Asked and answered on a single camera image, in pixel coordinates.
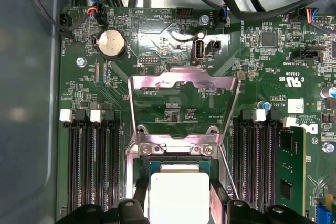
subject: mounting screw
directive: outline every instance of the mounting screw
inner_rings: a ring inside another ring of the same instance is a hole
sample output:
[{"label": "mounting screw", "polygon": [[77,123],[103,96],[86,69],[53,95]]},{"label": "mounting screw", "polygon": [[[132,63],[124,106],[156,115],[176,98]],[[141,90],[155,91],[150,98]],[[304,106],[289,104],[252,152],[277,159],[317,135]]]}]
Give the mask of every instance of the mounting screw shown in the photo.
[{"label": "mounting screw", "polygon": [[152,154],[153,151],[152,151],[151,145],[150,144],[143,144],[141,146],[141,153],[145,156]]},{"label": "mounting screw", "polygon": [[283,210],[280,207],[273,207],[273,211],[278,213],[278,214],[282,214]]},{"label": "mounting screw", "polygon": [[234,204],[235,206],[237,206],[237,207],[242,207],[242,206],[244,205],[244,203],[241,202],[241,201],[239,201],[239,200],[233,202],[233,204]]},{"label": "mounting screw", "polygon": [[210,18],[209,18],[209,16],[208,16],[208,15],[202,15],[202,16],[200,17],[200,21],[199,21],[199,23],[200,23],[201,25],[203,25],[203,26],[208,25],[208,24],[210,23]]},{"label": "mounting screw", "polygon": [[204,145],[203,152],[205,155],[211,156],[214,153],[214,148],[211,145]]},{"label": "mounting screw", "polygon": [[335,146],[331,143],[324,143],[322,150],[326,153],[332,153],[335,150]]},{"label": "mounting screw", "polygon": [[79,57],[76,60],[76,64],[77,64],[78,67],[83,68],[86,65],[86,59],[83,58],[83,57]]}]

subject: metal retention bracket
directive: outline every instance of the metal retention bracket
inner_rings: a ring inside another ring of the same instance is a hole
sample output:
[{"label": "metal retention bracket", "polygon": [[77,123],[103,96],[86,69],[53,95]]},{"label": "metal retention bracket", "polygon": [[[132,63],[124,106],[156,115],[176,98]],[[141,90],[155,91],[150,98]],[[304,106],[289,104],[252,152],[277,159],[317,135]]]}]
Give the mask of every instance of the metal retention bracket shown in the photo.
[{"label": "metal retention bracket", "polygon": [[[172,88],[177,82],[191,82],[196,88],[221,88],[233,93],[229,101],[229,107],[225,113],[224,125],[223,127],[221,127],[221,132],[211,135],[189,135],[184,139],[171,138],[171,136],[169,135],[141,134],[140,136],[136,127],[137,121],[134,111],[133,91],[140,90],[142,88]],[[237,102],[240,84],[241,81],[237,77],[211,77],[208,75],[205,69],[199,67],[175,67],[171,68],[169,71],[163,72],[158,76],[130,76],[128,79],[128,89],[135,142],[139,144],[156,140],[159,143],[159,138],[165,139],[166,143],[169,143],[170,141],[176,142],[177,139],[179,140],[179,142],[190,142],[191,139],[199,140],[206,137],[207,142],[221,144],[229,126],[230,118],[232,117],[232,113]]]}]

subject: integrated circuit chip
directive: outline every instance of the integrated circuit chip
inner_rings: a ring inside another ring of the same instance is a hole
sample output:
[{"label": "integrated circuit chip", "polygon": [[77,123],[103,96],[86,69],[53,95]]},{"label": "integrated circuit chip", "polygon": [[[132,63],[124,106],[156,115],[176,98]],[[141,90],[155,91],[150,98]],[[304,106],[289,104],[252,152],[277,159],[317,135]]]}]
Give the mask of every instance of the integrated circuit chip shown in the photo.
[{"label": "integrated circuit chip", "polygon": [[263,47],[275,47],[277,45],[277,34],[265,31],[261,34],[261,45]]},{"label": "integrated circuit chip", "polygon": [[285,181],[284,179],[280,182],[280,192],[281,195],[284,196],[286,199],[291,200],[292,198],[292,185]]},{"label": "integrated circuit chip", "polygon": [[101,110],[110,110],[111,109],[111,103],[101,103],[100,104]]},{"label": "integrated circuit chip", "polygon": [[292,151],[292,134],[286,131],[281,131],[281,147],[286,151]]},{"label": "integrated circuit chip", "polygon": [[81,108],[88,108],[89,107],[89,102],[80,102],[80,107]]}]

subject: blue wire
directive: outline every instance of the blue wire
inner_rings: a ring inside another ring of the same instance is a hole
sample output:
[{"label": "blue wire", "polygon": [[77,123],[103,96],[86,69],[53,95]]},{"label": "blue wire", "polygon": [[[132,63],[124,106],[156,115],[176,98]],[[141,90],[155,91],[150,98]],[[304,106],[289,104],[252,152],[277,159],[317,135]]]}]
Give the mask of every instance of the blue wire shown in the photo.
[{"label": "blue wire", "polygon": [[316,9],[313,11],[312,15],[311,15],[311,21],[312,21],[312,22],[315,21],[315,16],[316,16],[317,11],[318,11],[318,9],[316,8]]},{"label": "blue wire", "polygon": [[222,7],[222,10],[223,10],[223,12],[224,12],[224,17],[226,17],[226,16],[227,16],[226,7]]}]

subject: blue connector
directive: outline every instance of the blue connector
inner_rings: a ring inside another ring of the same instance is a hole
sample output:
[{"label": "blue connector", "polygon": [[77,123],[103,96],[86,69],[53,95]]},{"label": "blue connector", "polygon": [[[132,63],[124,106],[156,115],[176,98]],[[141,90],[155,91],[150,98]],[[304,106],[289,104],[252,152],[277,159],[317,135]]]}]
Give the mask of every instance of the blue connector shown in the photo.
[{"label": "blue connector", "polygon": [[332,213],[325,206],[316,207],[316,224],[331,224]]}]

